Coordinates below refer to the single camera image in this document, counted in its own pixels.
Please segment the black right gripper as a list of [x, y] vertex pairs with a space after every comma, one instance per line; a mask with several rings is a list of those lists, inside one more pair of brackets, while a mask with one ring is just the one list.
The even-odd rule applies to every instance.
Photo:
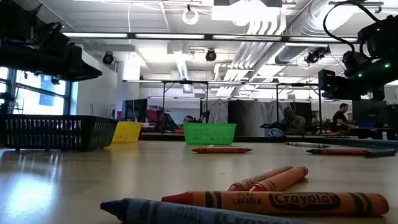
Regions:
[[318, 87], [322, 96], [333, 100], [360, 100], [361, 96], [372, 93], [372, 100], [384, 100], [385, 83], [377, 75], [357, 73], [350, 77], [336, 76], [331, 70], [318, 72]]

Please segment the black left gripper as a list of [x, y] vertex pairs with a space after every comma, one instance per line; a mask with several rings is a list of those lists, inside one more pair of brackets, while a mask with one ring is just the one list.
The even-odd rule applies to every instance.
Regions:
[[34, 73], [79, 82], [102, 76], [102, 71], [81, 59], [82, 49], [60, 32], [60, 22], [45, 23], [28, 16], [27, 63]]

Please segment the orange-red crayon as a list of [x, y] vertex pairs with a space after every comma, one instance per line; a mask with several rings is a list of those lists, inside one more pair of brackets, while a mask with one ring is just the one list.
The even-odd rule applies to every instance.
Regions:
[[292, 166], [283, 166], [283, 167], [280, 167], [277, 169], [272, 169], [270, 171], [261, 173], [259, 175], [248, 177], [247, 179], [243, 179], [243, 180], [240, 180], [239, 182], [233, 183], [229, 187], [228, 191], [248, 191], [257, 182], [266, 180], [270, 177], [273, 177], [277, 174], [281, 174], [281, 173], [286, 172], [291, 169], [293, 169]]
[[383, 195], [361, 192], [194, 191], [164, 196], [161, 201], [261, 215], [370, 217], [389, 211]]
[[336, 155], [336, 156], [364, 156], [365, 150], [360, 149], [310, 149], [308, 153], [315, 155]]
[[250, 148], [242, 147], [201, 147], [192, 149], [192, 152], [199, 154], [244, 154], [251, 152]]
[[278, 192], [286, 190], [296, 182], [305, 178], [308, 169], [304, 166], [295, 167], [254, 184], [250, 192]]

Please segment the blue crayon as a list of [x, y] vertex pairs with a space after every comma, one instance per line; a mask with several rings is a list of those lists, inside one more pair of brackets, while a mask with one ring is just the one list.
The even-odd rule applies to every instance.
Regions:
[[396, 150], [395, 149], [371, 149], [365, 151], [366, 157], [389, 157], [395, 156]]
[[124, 224], [316, 224], [267, 215], [196, 207], [140, 198], [100, 203]]

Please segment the grey crayon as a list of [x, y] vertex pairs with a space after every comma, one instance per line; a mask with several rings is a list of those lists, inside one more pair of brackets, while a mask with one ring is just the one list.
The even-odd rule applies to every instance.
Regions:
[[314, 148], [328, 148], [329, 145], [326, 144], [317, 144], [317, 143], [310, 143], [310, 142], [286, 142], [288, 146], [295, 146], [295, 147], [314, 147]]

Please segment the black monitor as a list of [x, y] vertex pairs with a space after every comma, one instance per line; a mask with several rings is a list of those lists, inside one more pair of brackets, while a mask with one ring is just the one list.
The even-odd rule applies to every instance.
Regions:
[[398, 128], [398, 105], [386, 101], [358, 100], [352, 102], [353, 119], [372, 121], [374, 128]]
[[147, 99], [126, 100], [123, 104], [125, 120], [144, 122], [147, 118]]

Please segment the window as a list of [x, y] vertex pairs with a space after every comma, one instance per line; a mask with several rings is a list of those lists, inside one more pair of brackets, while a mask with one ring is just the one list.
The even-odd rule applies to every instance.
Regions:
[[48, 75], [0, 67], [0, 93], [11, 95], [8, 113], [68, 114], [72, 84]]

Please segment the black plastic basket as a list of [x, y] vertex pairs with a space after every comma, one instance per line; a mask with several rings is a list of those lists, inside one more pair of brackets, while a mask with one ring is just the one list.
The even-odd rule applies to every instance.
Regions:
[[0, 143], [16, 151], [103, 149], [111, 145], [117, 124], [97, 116], [0, 114]]

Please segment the yellow plastic basket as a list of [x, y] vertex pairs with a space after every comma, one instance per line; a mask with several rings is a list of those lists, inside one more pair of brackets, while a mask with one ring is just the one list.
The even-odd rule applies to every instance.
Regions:
[[136, 142], [141, 133], [142, 123], [119, 121], [114, 132], [112, 143]]

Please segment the dark grey curtain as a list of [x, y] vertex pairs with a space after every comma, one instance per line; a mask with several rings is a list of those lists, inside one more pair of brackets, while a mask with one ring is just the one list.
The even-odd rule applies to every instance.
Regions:
[[230, 101], [228, 103], [228, 123], [236, 124], [236, 136], [267, 137], [269, 129], [261, 126], [277, 121], [276, 106], [276, 101]]

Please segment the overhead LED light bar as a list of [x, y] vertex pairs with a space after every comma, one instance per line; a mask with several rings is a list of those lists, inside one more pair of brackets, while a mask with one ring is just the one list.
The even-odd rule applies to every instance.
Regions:
[[127, 39], [127, 40], [203, 40], [235, 42], [291, 42], [291, 43], [340, 43], [325, 36], [291, 35], [246, 35], [246, 34], [177, 34], [177, 33], [133, 33], [133, 32], [64, 32], [74, 39]]

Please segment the white cloth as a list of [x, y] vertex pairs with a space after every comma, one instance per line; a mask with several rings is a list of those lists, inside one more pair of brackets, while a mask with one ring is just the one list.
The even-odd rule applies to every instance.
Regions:
[[209, 122], [228, 123], [228, 101], [217, 99], [208, 102]]

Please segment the green plastic basket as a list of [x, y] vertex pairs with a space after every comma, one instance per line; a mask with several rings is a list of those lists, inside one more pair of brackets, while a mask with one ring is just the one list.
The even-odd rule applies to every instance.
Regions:
[[230, 145], [233, 143], [236, 124], [185, 123], [184, 137], [187, 144]]

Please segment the black metal rig frame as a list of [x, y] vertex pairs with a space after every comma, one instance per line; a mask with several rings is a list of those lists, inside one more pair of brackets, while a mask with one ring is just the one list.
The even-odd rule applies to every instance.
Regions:
[[206, 108], [208, 108], [208, 90], [209, 90], [209, 82], [208, 81], [200, 81], [200, 80], [162, 80], [163, 83], [163, 92], [162, 92], [162, 115], [165, 115], [165, 94], [167, 92], [166, 84], [181, 84], [181, 85], [206, 85], [206, 90], [203, 90], [206, 95]]
[[285, 126], [281, 123], [281, 120], [279, 120], [279, 87], [280, 86], [291, 86], [291, 87], [305, 87], [305, 86], [307, 86], [311, 90], [313, 90], [313, 88], [316, 85], [317, 84], [314, 84], [314, 83], [278, 83], [276, 85], [276, 91], [277, 91], [277, 121], [274, 123], [275, 124], [275, 128], [280, 129], [283, 132], [285, 131]]

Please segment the silver air duct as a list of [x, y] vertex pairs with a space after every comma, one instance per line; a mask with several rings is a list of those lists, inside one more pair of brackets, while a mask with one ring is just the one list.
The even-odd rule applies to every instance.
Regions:
[[[326, 14], [333, 8], [333, 5], [329, 4], [330, 1], [339, 2], [344, 0], [313, 0], [287, 29], [286, 34], [304, 36], [326, 35], [323, 29], [323, 20]], [[329, 32], [333, 32], [345, 24], [357, 10], [356, 6], [338, 6], [332, 10], [326, 21]], [[307, 49], [308, 47], [279, 45], [277, 55], [275, 55], [275, 63], [282, 65], [289, 64]]]

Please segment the black table frame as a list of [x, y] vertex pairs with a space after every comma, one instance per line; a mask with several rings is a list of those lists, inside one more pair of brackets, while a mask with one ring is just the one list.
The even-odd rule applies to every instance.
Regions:
[[[183, 134], [160, 134], [160, 133], [144, 133], [139, 136], [142, 141], [185, 141]], [[282, 143], [282, 142], [309, 142], [327, 145], [339, 145], [349, 147], [360, 147], [370, 149], [398, 149], [398, 141], [390, 140], [374, 140], [374, 139], [351, 139], [351, 138], [327, 138], [319, 136], [307, 137], [246, 137], [235, 136], [233, 142], [250, 142], [250, 143]]]

